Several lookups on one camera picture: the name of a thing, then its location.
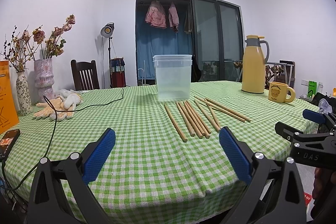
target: metal screw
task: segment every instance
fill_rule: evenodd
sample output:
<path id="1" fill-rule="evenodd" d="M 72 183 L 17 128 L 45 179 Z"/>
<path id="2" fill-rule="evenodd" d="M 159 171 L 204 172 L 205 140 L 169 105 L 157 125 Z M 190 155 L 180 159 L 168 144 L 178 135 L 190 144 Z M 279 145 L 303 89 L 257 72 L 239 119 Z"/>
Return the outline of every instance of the metal screw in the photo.
<path id="1" fill-rule="evenodd" d="M 293 164 L 293 163 L 294 163 L 294 159 L 293 159 L 292 157 L 288 157 L 288 158 L 287 158 L 287 162 L 288 162 L 289 164 Z"/>
<path id="2" fill-rule="evenodd" d="M 264 154 L 260 152 L 255 153 L 254 156 L 259 160 L 262 160 L 264 158 Z"/>
<path id="3" fill-rule="evenodd" d="M 76 160 L 76 159 L 78 159 L 78 158 L 79 158 L 79 153 L 77 153 L 77 152 L 72 153 L 72 154 L 70 155 L 70 159 L 72 159 L 72 160 Z"/>
<path id="4" fill-rule="evenodd" d="M 45 163 L 47 163 L 47 161 L 48 161 L 48 159 L 47 158 L 42 158 L 42 159 L 40 159 L 40 163 L 42 163 L 42 164 L 45 164 Z"/>

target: curtain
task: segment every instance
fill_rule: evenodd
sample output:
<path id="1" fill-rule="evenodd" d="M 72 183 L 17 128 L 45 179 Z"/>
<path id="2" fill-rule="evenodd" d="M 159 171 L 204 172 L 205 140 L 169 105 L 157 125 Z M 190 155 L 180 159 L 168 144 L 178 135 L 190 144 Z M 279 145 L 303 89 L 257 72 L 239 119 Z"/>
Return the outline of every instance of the curtain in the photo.
<path id="1" fill-rule="evenodd" d="M 159 54 L 192 54 L 191 34 L 184 32 L 184 22 L 188 5 L 175 5 L 179 17 L 179 31 L 174 31 L 169 26 L 168 9 L 170 5 L 163 5 L 166 12 L 166 29 L 151 27 L 145 22 L 145 16 L 149 5 L 138 5 L 135 19 L 136 49 L 138 68 L 146 64 L 146 79 L 154 79 L 155 71 L 153 56 Z M 142 79 L 142 71 L 139 70 L 138 78 Z"/>

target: green checkered tablecloth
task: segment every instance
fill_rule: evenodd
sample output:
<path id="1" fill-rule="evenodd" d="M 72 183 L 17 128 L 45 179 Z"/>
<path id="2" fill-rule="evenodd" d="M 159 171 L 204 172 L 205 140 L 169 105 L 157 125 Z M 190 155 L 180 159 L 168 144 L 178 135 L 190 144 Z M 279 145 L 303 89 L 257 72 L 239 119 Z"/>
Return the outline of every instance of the green checkered tablecloth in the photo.
<path id="1" fill-rule="evenodd" d="M 93 90 L 83 94 L 85 107 L 120 98 L 122 89 Z M 305 120 L 305 108 L 318 107 L 303 100 L 278 104 L 264 94 L 241 91 L 241 83 L 216 81 L 191 84 L 191 96 L 208 97 L 252 119 L 239 122 L 216 112 L 221 126 L 228 126 L 238 140 L 270 159 L 283 160 L 289 142 L 274 131 L 276 122 L 285 122 L 304 132 L 316 124 Z M 50 160 L 67 158 L 96 141 L 107 127 L 115 130 L 116 144 L 96 181 L 89 184 L 93 194 L 111 217 L 112 223 L 197 223 L 230 208 L 241 194 L 239 182 L 223 152 L 218 133 L 199 111 L 212 133 L 209 139 L 190 137 L 174 102 L 168 106 L 188 138 L 182 142 L 158 102 L 155 86 L 124 88 L 124 99 L 104 107 L 75 113 L 71 120 L 57 124 L 48 153 Z M 6 163 L 12 186 L 40 160 L 47 148 L 54 122 L 35 121 L 32 114 L 20 117 L 21 130 Z M 31 175 L 18 190 L 28 200 Z M 69 203 L 80 219 L 70 188 L 64 183 Z"/>

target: wall socket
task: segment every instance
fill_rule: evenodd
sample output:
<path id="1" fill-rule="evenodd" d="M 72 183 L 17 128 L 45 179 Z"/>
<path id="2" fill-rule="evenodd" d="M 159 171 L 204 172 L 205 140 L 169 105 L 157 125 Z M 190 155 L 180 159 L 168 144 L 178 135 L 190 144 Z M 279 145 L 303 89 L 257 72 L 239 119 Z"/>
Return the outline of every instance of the wall socket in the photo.
<path id="1" fill-rule="evenodd" d="M 308 84 L 309 84 L 309 81 L 307 81 L 307 80 L 301 80 L 301 85 L 306 85 L 306 86 L 308 86 Z"/>

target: floral patterned vase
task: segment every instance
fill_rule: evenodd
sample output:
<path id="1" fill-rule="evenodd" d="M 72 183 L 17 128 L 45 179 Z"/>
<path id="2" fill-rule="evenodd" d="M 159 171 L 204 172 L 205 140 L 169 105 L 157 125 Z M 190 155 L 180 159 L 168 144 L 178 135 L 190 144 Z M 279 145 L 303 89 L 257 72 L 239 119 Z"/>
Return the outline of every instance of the floral patterned vase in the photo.
<path id="1" fill-rule="evenodd" d="M 32 103 L 30 101 L 28 82 L 24 72 L 17 73 L 16 93 L 22 116 L 26 116 L 33 112 Z"/>
<path id="2" fill-rule="evenodd" d="M 52 59 L 39 59 L 34 61 L 35 87 L 37 88 L 38 100 L 45 103 L 43 96 L 49 100 L 55 99 L 52 85 L 55 83 Z"/>

